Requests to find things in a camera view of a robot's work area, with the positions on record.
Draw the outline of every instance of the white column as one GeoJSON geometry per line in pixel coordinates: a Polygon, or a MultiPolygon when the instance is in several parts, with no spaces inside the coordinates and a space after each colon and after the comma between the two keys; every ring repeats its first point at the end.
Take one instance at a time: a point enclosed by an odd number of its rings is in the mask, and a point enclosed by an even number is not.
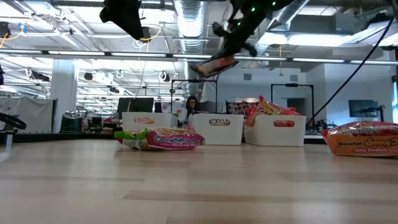
{"type": "Polygon", "coordinates": [[[50,98],[57,100],[57,107],[55,109],[53,133],[60,131],[64,112],[76,109],[78,74],[79,69],[72,60],[54,59],[50,98]]]}

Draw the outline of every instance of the dark hair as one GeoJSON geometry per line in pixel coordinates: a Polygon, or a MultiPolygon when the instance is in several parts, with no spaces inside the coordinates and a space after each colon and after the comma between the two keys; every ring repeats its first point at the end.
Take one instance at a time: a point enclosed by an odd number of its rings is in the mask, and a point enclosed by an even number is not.
{"type": "Polygon", "coordinates": [[[194,97],[194,96],[188,97],[187,102],[185,103],[185,108],[186,108],[187,111],[188,111],[188,113],[187,113],[187,119],[188,119],[188,117],[189,117],[190,114],[193,114],[193,110],[191,109],[191,106],[189,105],[189,101],[191,101],[191,100],[195,100],[195,108],[194,108],[195,111],[198,111],[198,110],[199,110],[199,102],[198,102],[197,98],[194,97]]]}

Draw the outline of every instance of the white plastic bin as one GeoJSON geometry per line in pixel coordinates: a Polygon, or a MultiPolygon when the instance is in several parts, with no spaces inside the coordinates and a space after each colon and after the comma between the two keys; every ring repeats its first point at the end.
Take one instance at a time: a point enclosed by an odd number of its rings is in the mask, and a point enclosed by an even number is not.
{"type": "Polygon", "coordinates": [[[123,112],[123,131],[142,130],[145,128],[177,127],[178,118],[169,113],[143,113],[143,112],[123,112]]]}
{"type": "Polygon", "coordinates": [[[195,131],[207,145],[238,146],[242,144],[243,115],[195,114],[195,131]]]}
{"type": "Polygon", "coordinates": [[[259,115],[253,127],[244,127],[246,143],[257,146],[304,146],[305,116],[259,115]],[[293,121],[293,127],[275,127],[275,121],[293,121]]]}

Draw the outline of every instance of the snack bag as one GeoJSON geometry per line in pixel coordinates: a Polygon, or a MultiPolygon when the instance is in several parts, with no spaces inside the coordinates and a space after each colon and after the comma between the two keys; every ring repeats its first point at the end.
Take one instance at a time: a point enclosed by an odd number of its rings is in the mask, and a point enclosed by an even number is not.
{"type": "MultiPolygon", "coordinates": [[[[295,111],[295,108],[284,108],[279,105],[268,102],[263,96],[260,96],[260,102],[255,108],[248,108],[248,119],[245,120],[244,125],[254,126],[257,115],[293,115],[303,116],[295,111]]],[[[276,121],[276,127],[293,127],[293,121],[276,121]]]]}
{"type": "Polygon", "coordinates": [[[339,156],[398,156],[398,124],[358,121],[323,131],[330,151],[339,156]]]}
{"type": "Polygon", "coordinates": [[[195,131],[178,128],[116,131],[114,137],[132,149],[152,151],[193,149],[205,143],[205,139],[195,131]]]}
{"type": "Polygon", "coordinates": [[[191,66],[192,70],[202,77],[209,78],[220,74],[235,66],[238,62],[234,60],[234,56],[219,59],[209,59],[199,65],[191,66]]]}

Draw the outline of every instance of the woman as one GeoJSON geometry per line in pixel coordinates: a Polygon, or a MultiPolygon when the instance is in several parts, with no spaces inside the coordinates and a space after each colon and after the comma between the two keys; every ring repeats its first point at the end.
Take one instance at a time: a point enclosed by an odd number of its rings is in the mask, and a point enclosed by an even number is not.
{"type": "Polygon", "coordinates": [[[187,109],[186,119],[188,119],[191,114],[194,115],[199,110],[199,103],[197,98],[194,96],[190,96],[187,99],[187,104],[185,105],[185,108],[187,109]]]}

